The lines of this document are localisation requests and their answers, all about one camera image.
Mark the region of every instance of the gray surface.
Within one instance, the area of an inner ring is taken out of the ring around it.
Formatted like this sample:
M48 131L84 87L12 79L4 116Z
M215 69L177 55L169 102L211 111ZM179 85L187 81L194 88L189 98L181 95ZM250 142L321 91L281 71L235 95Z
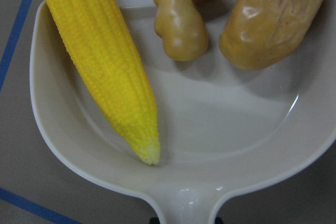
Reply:
M3 52L21 0L0 0ZM46 146L31 110L29 52L38 5L33 0L0 92L0 188L83 223L148 224L143 200L94 185L65 167ZM298 175L229 200L219 211L229 223L336 223L336 144ZM48 223L0 200L0 223Z

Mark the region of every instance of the white dish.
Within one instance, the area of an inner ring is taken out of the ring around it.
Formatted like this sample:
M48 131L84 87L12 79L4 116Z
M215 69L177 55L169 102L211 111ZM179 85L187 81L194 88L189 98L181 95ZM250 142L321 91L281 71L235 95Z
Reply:
M47 145L75 173L146 200L161 224L214 223L226 200L292 176L335 140L335 0L325 0L293 55L250 72L232 67L217 45L235 0L199 7L211 45L194 63L165 55L152 0L117 1L157 100L162 158L159 166L144 165L106 122L42 3L31 101Z

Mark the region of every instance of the blue line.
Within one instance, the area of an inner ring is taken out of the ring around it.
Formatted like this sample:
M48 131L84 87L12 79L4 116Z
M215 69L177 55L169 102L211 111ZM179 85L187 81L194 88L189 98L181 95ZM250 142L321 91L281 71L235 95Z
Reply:
M14 24L12 26L12 31L10 31L7 45L6 45L5 51L0 61L0 91L5 81L5 77L6 77L9 65L11 64L10 62L12 60L12 57L13 57L13 54L16 48L16 44L19 40L21 31L23 28L23 24L25 23L27 13L28 13L31 3L32 3L32 0L22 0L21 1L19 10L16 14Z
M0 199L56 224L80 224L66 216L0 188Z

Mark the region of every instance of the plastic food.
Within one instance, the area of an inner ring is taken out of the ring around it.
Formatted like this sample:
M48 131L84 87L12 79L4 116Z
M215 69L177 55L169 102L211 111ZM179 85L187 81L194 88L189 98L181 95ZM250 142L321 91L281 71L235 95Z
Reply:
M195 4L205 0L154 0L155 31L165 53L176 61L192 61L207 49L208 34Z
M104 116L146 164L160 158L154 95L115 0L46 0Z
M238 0L219 40L241 69L269 67L301 43L323 0Z

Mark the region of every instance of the yellow corn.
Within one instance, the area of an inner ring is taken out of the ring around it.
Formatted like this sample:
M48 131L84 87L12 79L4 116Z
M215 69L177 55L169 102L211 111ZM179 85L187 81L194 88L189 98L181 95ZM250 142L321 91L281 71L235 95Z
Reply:
M116 0L46 0L65 47L114 130L146 164L160 158L154 95Z

